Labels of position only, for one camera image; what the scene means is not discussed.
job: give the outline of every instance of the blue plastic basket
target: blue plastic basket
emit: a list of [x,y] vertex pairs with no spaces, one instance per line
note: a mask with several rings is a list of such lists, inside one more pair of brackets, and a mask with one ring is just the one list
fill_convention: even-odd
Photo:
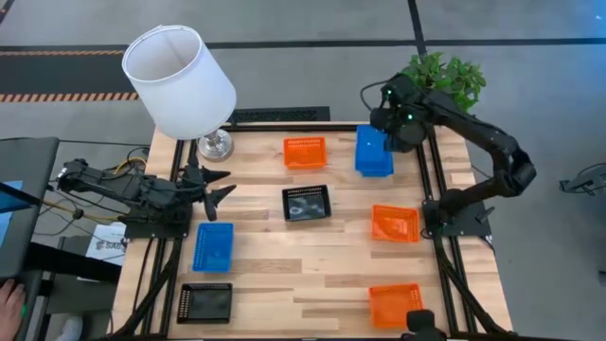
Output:
[[231,268],[234,225],[201,223],[193,255],[193,271],[227,273]]
[[362,176],[385,177],[394,173],[391,152],[384,148],[387,135],[369,125],[360,125],[356,130],[355,168]]

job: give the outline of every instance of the table lamp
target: table lamp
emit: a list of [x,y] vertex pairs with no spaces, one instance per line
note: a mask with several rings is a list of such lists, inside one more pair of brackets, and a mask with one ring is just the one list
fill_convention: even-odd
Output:
[[233,152],[231,136],[219,128],[236,107],[236,89],[198,32],[156,27],[129,46],[122,69],[164,135],[200,138],[198,149],[209,161]]

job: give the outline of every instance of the gray floor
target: gray floor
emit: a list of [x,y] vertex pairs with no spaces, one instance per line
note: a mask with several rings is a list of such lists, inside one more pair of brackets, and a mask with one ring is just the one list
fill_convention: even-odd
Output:
[[[606,37],[599,0],[418,3],[430,40]],[[414,37],[405,0],[16,0],[0,25],[0,45],[127,44],[161,24],[192,26],[207,42]],[[606,198],[561,193],[558,181],[606,159],[606,45],[431,50],[482,64],[489,86],[473,113],[516,136],[539,173],[522,197],[490,200],[515,331],[602,340],[606,288],[597,270],[606,269]],[[336,120],[366,119],[358,89],[390,77],[414,53],[414,47],[213,51],[238,89],[240,108],[328,105]],[[2,103],[0,122],[0,137],[142,144],[153,129],[139,102]],[[130,148],[62,143],[58,165],[81,156],[114,165]],[[470,153],[475,166],[490,172],[485,153],[474,147]],[[51,219],[42,219],[39,230],[59,228],[62,221]]]

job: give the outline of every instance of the wooden table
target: wooden table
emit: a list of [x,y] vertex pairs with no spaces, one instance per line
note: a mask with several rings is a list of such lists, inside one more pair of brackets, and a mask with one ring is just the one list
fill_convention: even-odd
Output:
[[[322,135],[327,139],[328,165],[322,170],[287,170],[282,139]],[[364,337],[399,336],[402,330],[374,329],[370,323],[368,287],[418,283],[425,308],[436,314],[437,327],[448,331],[437,275],[434,247],[418,243],[370,239],[370,208],[374,204],[420,208],[424,199],[415,153],[394,153],[395,174],[363,178],[353,168],[355,133],[232,133],[236,149],[212,170],[231,171],[219,186],[237,184],[219,206],[219,221],[236,227],[232,271],[203,274],[191,270],[197,226],[205,220],[195,205],[190,237],[185,239],[169,338],[201,337]],[[474,184],[464,140],[447,129],[437,130],[449,188]],[[151,144],[147,173],[168,178],[176,141],[158,132]],[[184,147],[182,164],[187,159]],[[426,146],[429,169],[433,169]],[[329,187],[332,217],[285,223],[281,190],[306,185]],[[460,238],[470,289],[494,320],[510,329],[508,309],[492,252],[477,238]],[[134,291],[148,241],[129,244],[113,309],[116,328],[131,314]],[[143,279],[142,298],[152,271],[153,249]],[[231,282],[232,318],[225,325],[177,325],[181,284]],[[465,330],[458,293],[453,287],[460,330]],[[156,300],[152,331],[157,332],[164,293]]]

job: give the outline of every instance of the lamp base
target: lamp base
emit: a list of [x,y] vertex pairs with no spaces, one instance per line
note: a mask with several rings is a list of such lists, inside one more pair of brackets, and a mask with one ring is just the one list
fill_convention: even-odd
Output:
[[234,151],[234,142],[228,132],[217,129],[198,140],[198,151],[210,162],[221,162]]

